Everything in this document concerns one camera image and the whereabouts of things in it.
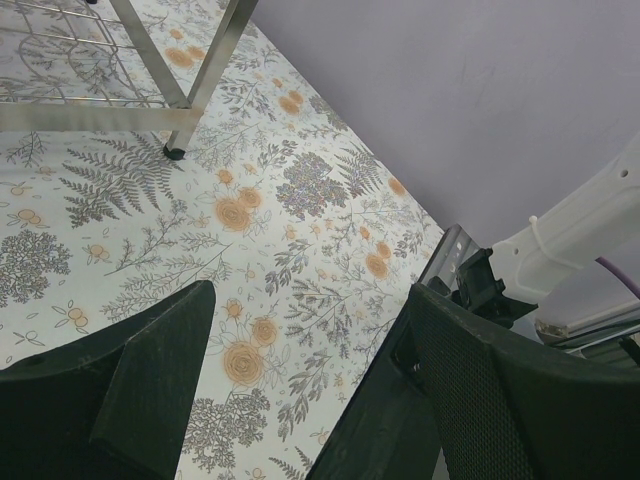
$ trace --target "white wall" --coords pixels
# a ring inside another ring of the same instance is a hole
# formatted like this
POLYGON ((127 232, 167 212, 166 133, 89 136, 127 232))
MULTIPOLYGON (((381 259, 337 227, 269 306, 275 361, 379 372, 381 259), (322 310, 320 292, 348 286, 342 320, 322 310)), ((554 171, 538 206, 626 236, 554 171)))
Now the white wall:
MULTIPOLYGON (((261 0, 254 19, 443 227, 482 245, 640 130, 636 0, 261 0)), ((610 258, 640 281, 637 252, 610 258)), ((561 323, 633 298, 599 266, 555 297, 561 323)))

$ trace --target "purple cable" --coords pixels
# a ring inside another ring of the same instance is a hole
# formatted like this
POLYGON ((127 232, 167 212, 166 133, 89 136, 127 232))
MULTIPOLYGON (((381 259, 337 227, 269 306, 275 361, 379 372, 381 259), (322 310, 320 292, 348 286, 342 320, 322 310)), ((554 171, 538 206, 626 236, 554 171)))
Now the purple cable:
POLYGON ((631 278, 626 273, 624 273, 604 257, 596 258, 596 262, 609 270, 618 280, 624 283, 624 286, 627 287, 631 291, 631 293, 638 297, 638 300, 640 300, 640 286, 633 280, 631 280, 631 278))

